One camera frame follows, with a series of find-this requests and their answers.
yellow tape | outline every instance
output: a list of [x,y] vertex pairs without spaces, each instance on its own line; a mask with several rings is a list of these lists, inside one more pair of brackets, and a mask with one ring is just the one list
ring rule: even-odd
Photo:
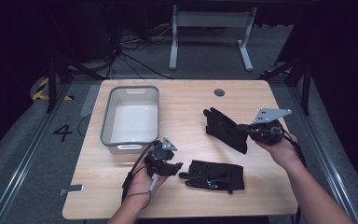
[[[48,95],[42,95],[43,89],[48,84],[48,77],[45,77],[37,88],[36,93],[33,96],[34,100],[49,100]],[[63,100],[75,100],[75,96],[67,95]]]

white metal stand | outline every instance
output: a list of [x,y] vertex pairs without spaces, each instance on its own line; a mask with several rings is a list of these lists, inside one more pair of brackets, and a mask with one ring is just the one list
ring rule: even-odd
[[177,5],[173,6],[172,13],[172,47],[170,58],[170,69],[176,69],[178,54],[178,26],[199,26],[199,27],[237,27],[244,28],[245,34],[243,40],[238,40],[243,63],[246,71],[252,71],[252,63],[246,50],[246,43],[252,30],[257,8],[253,7],[250,12],[193,12],[178,11]]

wrist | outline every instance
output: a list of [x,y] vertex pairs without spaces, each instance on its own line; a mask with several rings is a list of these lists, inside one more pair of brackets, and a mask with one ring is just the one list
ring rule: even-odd
[[302,161],[298,159],[288,162],[283,166],[283,169],[286,171],[287,174],[292,174],[293,172],[298,172],[302,169],[305,169],[305,166]]
[[141,211],[144,209],[150,201],[150,193],[141,193],[141,194],[129,194],[124,200],[123,204],[131,207],[131,209],[137,209]]

forearm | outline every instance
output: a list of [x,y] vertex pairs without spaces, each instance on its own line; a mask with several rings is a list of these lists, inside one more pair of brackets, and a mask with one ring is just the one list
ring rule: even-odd
[[308,223],[353,223],[300,162],[286,168],[286,172]]
[[133,224],[145,206],[145,195],[128,198],[113,214],[108,224]]

round grommet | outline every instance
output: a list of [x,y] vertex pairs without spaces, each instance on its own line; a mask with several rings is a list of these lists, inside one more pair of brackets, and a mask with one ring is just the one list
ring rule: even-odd
[[219,97],[225,95],[225,91],[223,91],[222,89],[216,89],[216,90],[214,90],[213,93],[214,93],[216,96],[219,96]]

